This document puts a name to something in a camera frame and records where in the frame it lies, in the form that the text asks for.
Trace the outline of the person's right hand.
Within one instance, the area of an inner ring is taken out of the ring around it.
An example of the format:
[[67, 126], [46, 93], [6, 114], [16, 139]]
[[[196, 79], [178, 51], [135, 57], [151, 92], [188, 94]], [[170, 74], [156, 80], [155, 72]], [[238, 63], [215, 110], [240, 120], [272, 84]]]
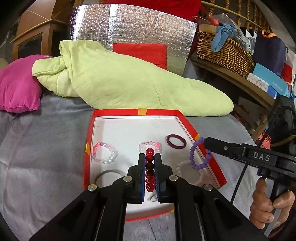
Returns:
[[259, 229], [264, 229], [267, 223], [274, 220], [271, 213], [274, 209], [281, 209], [274, 228], [279, 227], [287, 221], [290, 210], [295, 201], [295, 195], [292, 191], [285, 192], [272, 202], [265, 194], [267, 185], [264, 178], [259, 178], [253, 193], [253, 203], [250, 206], [249, 220]]

